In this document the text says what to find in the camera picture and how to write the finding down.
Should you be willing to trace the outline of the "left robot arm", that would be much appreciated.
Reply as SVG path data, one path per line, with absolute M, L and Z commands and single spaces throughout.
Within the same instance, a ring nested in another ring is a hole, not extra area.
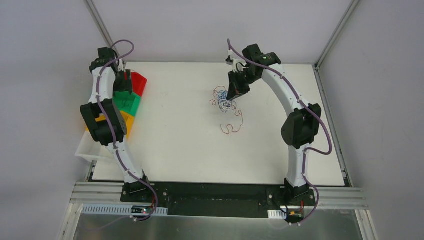
M 113 99 L 116 90 L 130 90 L 132 84 L 119 68 L 121 58 L 112 48 L 102 47 L 97 53 L 89 66 L 92 92 L 88 102 L 80 106 L 80 113 L 92 139 L 111 153 L 123 174 L 122 198 L 128 201 L 135 197 L 144 203 L 152 198 L 154 190 L 143 168 L 135 164 L 126 122 Z

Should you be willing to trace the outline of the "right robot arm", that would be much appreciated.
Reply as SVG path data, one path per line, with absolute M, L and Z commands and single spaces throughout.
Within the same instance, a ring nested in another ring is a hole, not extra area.
M 241 53 L 230 45 L 226 62 L 233 66 L 228 73 L 228 101 L 247 94 L 253 83 L 263 80 L 283 106 L 287 118 L 280 132 L 288 146 L 289 161 L 283 196 L 288 204 L 296 205 L 303 200 L 311 186 L 305 180 L 308 159 L 305 150 L 319 132 L 321 106 L 303 101 L 286 78 L 279 57 L 274 52 L 263 53 L 257 44 L 247 46 Z

